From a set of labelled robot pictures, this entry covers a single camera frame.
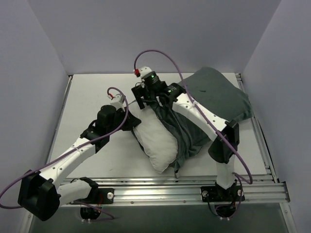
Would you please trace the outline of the white pillow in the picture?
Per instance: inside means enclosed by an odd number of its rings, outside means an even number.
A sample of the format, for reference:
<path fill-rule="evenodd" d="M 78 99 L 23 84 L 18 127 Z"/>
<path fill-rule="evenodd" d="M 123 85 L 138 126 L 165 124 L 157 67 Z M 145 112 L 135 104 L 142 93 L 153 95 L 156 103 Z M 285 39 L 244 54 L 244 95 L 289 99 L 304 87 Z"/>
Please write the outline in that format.
<path fill-rule="evenodd" d="M 177 157 L 177 139 L 163 126 L 152 110 L 137 115 L 141 123 L 136 126 L 134 136 L 149 157 L 154 170 L 161 174 Z"/>

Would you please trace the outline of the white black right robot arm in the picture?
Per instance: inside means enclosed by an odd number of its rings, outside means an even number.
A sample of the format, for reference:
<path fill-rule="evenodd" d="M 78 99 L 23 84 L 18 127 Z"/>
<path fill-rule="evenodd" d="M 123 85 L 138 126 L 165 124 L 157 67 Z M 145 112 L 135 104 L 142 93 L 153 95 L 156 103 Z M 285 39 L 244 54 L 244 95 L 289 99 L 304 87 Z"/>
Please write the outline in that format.
<path fill-rule="evenodd" d="M 239 144 L 239 126 L 236 122 L 217 116 L 191 96 L 185 84 L 166 84 L 155 71 L 148 67 L 135 69 L 134 74 L 140 78 L 140 84 L 132 92 L 140 109 L 157 103 L 168 107 L 199 127 L 212 141 L 208 149 L 210 157 L 216 162 L 216 196 L 227 200 L 233 195 L 234 154 Z"/>

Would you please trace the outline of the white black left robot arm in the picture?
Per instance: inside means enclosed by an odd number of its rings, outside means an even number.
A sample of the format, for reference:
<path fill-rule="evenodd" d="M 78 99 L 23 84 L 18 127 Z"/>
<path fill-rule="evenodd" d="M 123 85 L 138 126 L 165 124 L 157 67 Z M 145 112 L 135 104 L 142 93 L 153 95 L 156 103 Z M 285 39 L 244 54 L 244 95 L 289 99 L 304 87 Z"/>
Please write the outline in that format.
<path fill-rule="evenodd" d="M 104 105 L 97 118 L 81 133 L 73 145 L 38 171 L 29 170 L 21 180 L 18 204 L 42 221 L 51 218 L 62 205 L 103 202 L 98 184 L 88 177 L 63 184 L 63 180 L 81 163 L 98 153 L 119 130 L 131 131 L 141 121 L 127 107 Z"/>

